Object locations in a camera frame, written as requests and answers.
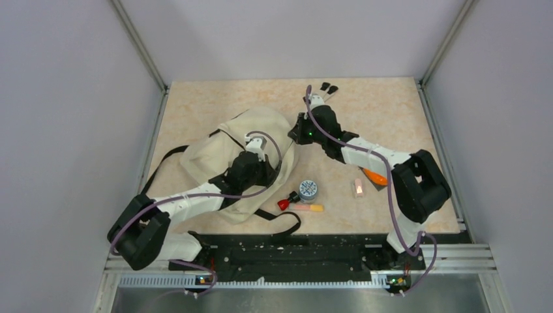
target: metal rack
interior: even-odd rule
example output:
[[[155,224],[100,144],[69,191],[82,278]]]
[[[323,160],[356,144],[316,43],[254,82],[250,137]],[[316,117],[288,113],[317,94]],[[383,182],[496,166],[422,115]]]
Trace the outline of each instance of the metal rack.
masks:
[[[438,158],[443,166],[445,178],[449,181],[453,190],[452,201],[458,217],[461,231],[466,231],[470,235],[470,222],[466,219],[463,212],[462,196],[456,187],[455,173],[448,163],[448,154],[443,146],[443,138],[440,132],[440,126],[435,118],[432,105],[426,95],[427,83],[432,79],[435,69],[439,66],[448,47],[455,39],[459,27],[472,11],[477,1],[467,0],[461,8],[455,22],[451,26],[446,38],[434,56],[423,79],[417,81],[417,88],[421,103],[423,105],[426,119],[434,144],[438,152]],[[166,85],[153,60],[143,45],[142,40],[134,28],[128,14],[125,12],[120,0],[110,0],[113,10],[125,28],[130,41],[133,43],[146,69],[160,87],[162,93],[162,102],[157,116],[157,122],[152,133],[149,154],[147,162],[144,164],[142,179],[140,185],[143,185],[147,179],[147,171],[153,156],[153,147],[157,139],[161,118],[167,102],[169,87]],[[429,263],[433,254],[432,245],[421,245],[426,263]],[[413,274],[421,274],[422,271],[412,271]],[[371,271],[372,280],[368,282],[326,282],[326,283],[274,283],[258,280],[256,282],[222,282],[217,284],[214,289],[372,289],[386,287],[388,275],[399,275],[401,271]],[[462,275],[476,275],[482,288],[487,309],[491,313],[510,312],[509,303],[506,301],[505,292],[499,280],[496,264],[493,255],[487,244],[439,244],[438,257],[430,276],[458,277]],[[139,273],[134,272],[127,263],[119,257],[109,257],[104,269],[100,289],[98,291],[94,312],[110,312],[115,302],[118,288],[198,288],[194,282],[194,275],[187,275],[178,272],[169,272],[168,262],[155,261],[150,266]]]

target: white cable tie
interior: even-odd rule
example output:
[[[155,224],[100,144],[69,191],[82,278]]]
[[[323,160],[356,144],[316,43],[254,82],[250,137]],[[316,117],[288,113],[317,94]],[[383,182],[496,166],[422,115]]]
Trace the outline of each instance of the white cable tie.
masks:
[[[185,204],[185,209],[190,208],[191,203],[190,203],[190,197],[188,196],[188,194],[183,194],[183,203]]]
[[[368,160],[368,170],[371,170],[371,169],[372,169],[372,168],[371,168],[371,167],[372,167],[372,160],[371,160],[371,158],[370,158],[370,155],[372,154],[372,152],[373,152],[374,149],[371,148],[371,147],[369,147],[369,148],[366,149],[366,157],[367,157],[367,160]]]

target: black strap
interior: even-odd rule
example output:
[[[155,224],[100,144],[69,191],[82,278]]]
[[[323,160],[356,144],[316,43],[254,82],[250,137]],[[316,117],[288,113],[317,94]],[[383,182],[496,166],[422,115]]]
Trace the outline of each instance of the black strap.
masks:
[[[150,178],[148,178],[148,181],[146,182],[146,185],[144,185],[144,188],[142,188],[142,191],[140,193],[141,194],[146,194],[146,192],[148,192],[148,190],[150,189],[150,186],[152,185],[152,183],[154,181],[155,175],[157,174],[157,170],[159,170],[159,167],[161,166],[163,161],[165,161],[168,157],[174,155],[175,153],[185,152],[185,150],[187,148],[188,148],[188,145],[182,145],[180,147],[176,147],[175,149],[172,149],[171,151],[167,152],[163,156],[163,158],[161,159],[161,162],[159,162],[159,165],[157,166],[157,168],[154,171],[154,173],[152,174],[152,176],[150,176]]]
[[[297,216],[297,214],[295,214],[294,212],[284,212],[284,213],[281,213],[279,215],[274,215],[272,213],[269,213],[265,210],[262,210],[262,209],[258,209],[257,211],[254,212],[255,215],[261,217],[261,218],[264,218],[266,220],[274,220],[276,219],[277,217],[281,217],[282,215],[292,215],[295,217],[295,219],[297,220],[297,223],[295,223],[294,226],[288,228],[287,230],[285,231],[282,231],[280,233],[274,233],[272,235],[273,237],[273,241],[274,242],[279,242],[279,241],[282,241],[284,238],[286,238],[287,236],[291,235],[293,232],[295,232],[296,230],[299,229],[299,227],[301,226],[301,219],[299,218],[299,216]]]
[[[209,134],[209,137],[211,137],[211,136],[213,136],[213,135],[215,135],[215,134],[218,134],[218,133],[220,133],[220,132],[225,133],[234,143],[236,143],[237,145],[239,145],[240,148],[242,148],[242,150],[246,150],[246,148],[244,148],[244,146],[242,145],[242,143],[239,143],[238,140],[234,139],[234,137],[230,136],[229,133],[225,132],[225,131],[222,130],[222,129],[219,129],[219,128],[218,128],[216,131],[214,131],[214,132],[212,132],[211,134]]]

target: beige cloth bag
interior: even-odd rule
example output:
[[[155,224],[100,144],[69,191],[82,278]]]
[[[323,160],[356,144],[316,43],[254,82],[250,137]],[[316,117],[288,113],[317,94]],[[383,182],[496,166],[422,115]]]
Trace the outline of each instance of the beige cloth bag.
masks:
[[[292,126],[286,118],[278,111],[266,107],[252,108],[230,121],[220,124],[219,131],[211,134],[208,138],[190,145],[181,156],[180,163],[200,185],[214,176],[220,175],[232,164],[234,158],[244,151],[243,147],[246,145],[244,137],[250,131],[266,132],[276,141],[282,153],[282,165],[273,185],[255,197],[240,199],[219,211],[227,221],[237,224],[245,221],[259,209],[290,176],[298,159],[296,146],[288,137],[291,128]],[[271,166],[276,168],[278,154],[270,140],[267,140],[264,152],[269,157]],[[253,186],[243,194],[252,194],[262,188]]]

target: metal frame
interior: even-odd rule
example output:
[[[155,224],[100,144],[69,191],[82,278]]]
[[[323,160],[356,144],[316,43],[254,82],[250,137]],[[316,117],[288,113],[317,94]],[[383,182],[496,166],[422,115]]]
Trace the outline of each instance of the metal frame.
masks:
[[[146,70],[152,76],[152,79],[156,82],[159,89],[162,92],[167,91],[167,84],[164,82],[163,78],[161,77],[160,72],[158,71],[152,57],[150,56],[150,53],[144,46],[144,43],[142,42],[142,39],[140,38],[136,28],[132,24],[130,18],[128,17],[128,14],[121,4],[120,0],[108,0],[110,5],[112,6],[113,11],[117,15],[117,19],[121,22],[121,26],[123,26],[123,29],[128,35],[128,39],[134,46],[134,49],[138,53],[138,56],[142,60],[142,63],[146,67]]]
[[[430,263],[434,246],[421,245],[426,263]],[[422,274],[423,271],[411,271],[412,274]],[[256,282],[221,283],[214,288],[243,289],[243,288],[356,288],[373,289],[384,288],[383,282],[387,275],[402,275],[402,271],[371,271],[371,282],[337,282],[337,283],[274,283],[258,280]],[[438,245],[438,256],[430,275],[461,275],[478,274],[483,283],[488,306],[494,310],[491,313],[510,312],[501,310],[505,299],[501,285],[498,284],[496,264],[490,247],[486,244]],[[127,262],[119,256],[110,256],[106,262],[104,276],[100,284],[100,291],[96,299],[94,313],[109,312],[115,302],[115,295],[119,284],[127,288],[186,288],[195,287],[191,276],[182,272],[171,272],[167,261],[154,261],[139,273],[133,271]]]
[[[159,130],[161,128],[161,121],[163,120],[163,115],[165,113],[165,107],[167,106],[167,100],[169,99],[169,89],[165,89],[162,92],[161,97],[161,103],[159,106],[159,110],[157,112],[154,130],[152,131],[152,136],[150,137],[150,141],[148,144],[148,150],[146,152],[146,158],[143,163],[142,171],[140,173],[140,179],[138,181],[138,186],[136,187],[136,192],[140,193],[142,191],[142,188],[146,184],[146,181],[148,180],[148,174],[150,171],[150,164],[152,163],[152,158],[154,156],[154,149],[157,142],[157,138],[159,135]]]
[[[446,52],[451,47],[451,44],[453,43],[459,29],[461,28],[461,26],[465,22],[467,16],[470,14],[470,12],[472,12],[472,10],[474,9],[474,6],[476,5],[477,2],[478,2],[478,0],[465,0],[465,3],[461,7],[461,10],[459,11],[459,14],[457,14],[457,17],[455,18],[455,21],[453,22],[453,25],[451,26],[451,28],[447,32],[445,38],[441,42],[440,47],[438,48],[434,58],[432,59],[432,62],[430,62],[430,65],[428,66],[428,69],[426,70],[425,75],[423,76],[423,78],[420,81],[420,84],[423,88],[425,88],[426,85],[428,85],[430,79],[434,75],[434,72],[436,71],[436,69],[440,65],[441,60],[443,59]]]
[[[428,96],[426,95],[425,89],[421,87],[420,83],[417,84],[417,90],[419,92],[419,97],[421,98],[421,104],[423,105],[423,110],[425,111],[426,121],[428,122],[428,127],[430,129],[430,134],[434,140],[434,145],[436,146],[436,153],[438,154],[438,160],[442,167],[442,172],[449,183],[452,192],[451,201],[453,202],[453,208],[457,214],[457,220],[459,222],[459,228],[461,230],[466,230],[470,235],[470,223],[466,219],[466,214],[464,212],[464,202],[463,198],[460,195],[459,188],[457,187],[457,182],[453,172],[453,167],[449,163],[449,155],[447,149],[443,144],[443,137],[441,135],[440,126],[436,120],[436,115],[434,114],[434,109],[430,105]]]
[[[130,18],[128,17],[127,12],[123,8],[120,0],[108,0],[110,5],[113,8],[113,11],[116,13],[119,18],[121,25],[125,32],[127,33],[129,40],[135,47],[140,59],[142,60],[145,68],[148,70],[148,73],[151,75],[152,79],[156,82],[158,87],[161,90],[162,100],[160,103],[160,108],[156,117],[155,128],[150,138],[149,147],[147,150],[145,162],[142,169],[142,174],[140,177],[139,186],[137,189],[140,189],[143,186],[144,182],[147,179],[147,174],[149,171],[150,163],[153,157],[154,147],[156,144],[157,136],[159,133],[161,120],[164,115],[164,110],[166,107],[169,87],[162,79],[160,72],[158,71],[153,59],[151,58],[149,52],[144,46],[137,30],[132,24]],[[442,170],[444,176],[450,182],[453,189],[452,201],[456,210],[458,221],[460,223],[461,230],[469,230],[470,227],[466,227],[464,223],[468,223],[466,220],[466,215],[463,211],[463,201],[462,196],[459,193],[457,188],[457,183],[455,180],[455,174],[453,167],[448,162],[448,154],[444,147],[443,138],[440,132],[439,124],[434,115],[432,105],[426,94],[426,86],[429,81],[432,79],[437,67],[440,65],[441,60],[444,55],[447,53],[449,47],[454,41],[458,30],[461,25],[465,22],[466,17],[473,10],[477,0],[466,0],[463,4],[456,20],[451,26],[449,32],[444,38],[442,44],[440,45],[436,55],[434,56],[431,64],[428,67],[428,70],[425,72],[423,78],[416,82],[419,96],[421,97],[421,103],[425,111],[426,119],[428,121],[428,126],[430,132],[434,139],[434,144],[438,153],[438,158],[442,165]],[[430,262],[430,259],[433,255],[433,246],[432,245],[421,245],[423,256],[427,263]],[[413,274],[421,274],[422,271],[412,271]],[[382,277],[386,275],[401,275],[402,271],[371,271],[371,275],[376,277],[378,282]],[[503,290],[502,284],[499,280],[499,276],[496,269],[496,264],[493,260],[492,253],[487,244],[463,244],[463,245],[438,245],[438,257],[434,265],[433,270],[430,272],[431,275],[460,275],[460,274],[478,274],[484,293],[485,298],[488,303],[488,307],[491,313],[498,312],[512,312],[509,302]],[[121,281],[128,282],[129,277],[140,275],[142,277],[159,277],[159,275],[170,276],[170,277],[183,277],[182,273],[169,272],[168,271],[168,262],[166,261],[156,261],[148,266],[146,269],[137,273],[133,271],[128,264],[120,257],[109,257],[106,266],[104,268],[104,273],[102,280],[98,289],[97,299],[94,307],[96,313],[100,312],[109,312],[112,309],[113,303],[115,302],[115,296],[117,288]],[[255,286],[249,286],[248,284],[222,284],[219,288],[270,288],[271,284],[274,283],[265,283],[265,282],[254,282]],[[374,282],[369,284],[356,284],[353,288],[373,288]],[[335,284],[326,284],[318,286],[319,288],[335,288]]]

